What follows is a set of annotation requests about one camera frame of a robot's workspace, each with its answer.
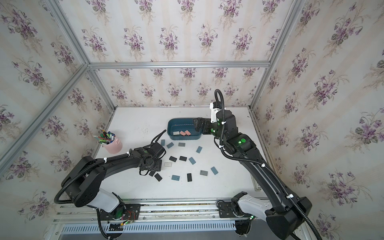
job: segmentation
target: floral wallpaper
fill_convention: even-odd
[[[198,106],[220,88],[227,105],[250,105],[263,68],[101,69],[118,107]]]
[[[2,106],[2,114],[8,119],[2,123],[17,124],[10,120],[12,114],[7,108]],[[99,134],[99,127],[105,128],[109,116],[106,105],[84,76],[0,176],[0,210],[8,218],[0,227],[1,238],[43,239],[56,215],[58,206],[53,198],[62,179],[83,156],[96,149],[93,135]]]
[[[0,2],[0,157],[80,66],[44,0]]]
[[[383,6],[308,0],[255,108],[276,172],[311,200],[323,239],[384,237]]]
[[[59,1],[93,62],[268,60],[292,2]],[[303,28],[318,5],[307,6]]]

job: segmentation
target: plastic tray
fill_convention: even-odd
[[[196,132],[195,127],[193,126],[194,118],[172,118],[168,122],[167,133],[168,136],[172,140],[196,140],[201,136],[201,132]],[[188,130],[191,135],[190,136],[182,136],[182,135],[173,135],[173,132]]]

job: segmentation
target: pink cup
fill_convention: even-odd
[[[102,146],[105,147],[110,154],[116,154],[122,149],[122,143],[118,138],[116,138],[112,143]]]

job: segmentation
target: vent grille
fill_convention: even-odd
[[[149,232],[194,232],[235,230],[234,220],[189,221],[189,222],[135,222],[124,226],[123,231],[107,231],[109,223],[102,223],[106,233],[149,233]],[[97,223],[65,224],[61,234],[99,233]]]

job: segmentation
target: white table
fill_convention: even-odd
[[[227,108],[236,117],[239,132],[247,134],[261,150],[260,142],[248,113],[248,108]],[[210,118],[208,107],[153,107],[153,108],[117,108],[109,127],[123,142],[123,149],[118,154],[127,152],[130,148],[142,147],[164,129],[172,118]],[[112,175],[101,183],[101,188],[115,192],[123,199],[207,199],[233,197],[245,191],[254,197],[266,197],[263,191],[255,191],[250,173],[239,162],[225,158],[213,143],[212,135],[201,135],[198,140],[174,141],[165,132],[160,139],[165,139],[174,146],[168,149],[162,158],[160,182],[155,177],[140,176],[139,169],[128,169]],[[198,146],[203,147],[197,153]],[[96,158],[110,157],[107,150],[101,147]],[[170,156],[177,158],[176,162],[169,160]],[[194,165],[187,159],[179,160],[180,156],[193,157]],[[172,167],[164,167],[165,162],[171,162]],[[218,171],[214,175],[211,167]],[[200,170],[208,171],[208,176],[200,175]],[[187,181],[187,173],[192,173],[192,182]],[[180,176],[179,181],[171,180],[172,175]]]

